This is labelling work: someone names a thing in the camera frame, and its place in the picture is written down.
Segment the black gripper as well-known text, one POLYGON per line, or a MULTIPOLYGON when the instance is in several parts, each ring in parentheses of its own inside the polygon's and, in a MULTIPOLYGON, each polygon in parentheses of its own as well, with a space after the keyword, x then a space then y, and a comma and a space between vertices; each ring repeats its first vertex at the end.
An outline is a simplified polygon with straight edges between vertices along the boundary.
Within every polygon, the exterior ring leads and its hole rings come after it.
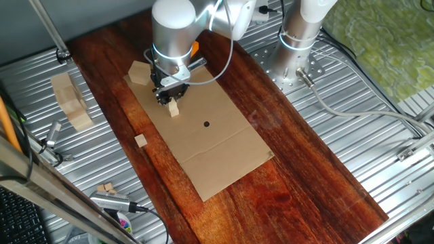
POLYGON ((181 99, 188 88, 188 84, 182 84, 172 88, 165 88, 165 90, 155 89, 155 97, 160 105, 165 106, 172 100, 172 98, 175 100, 181 99))

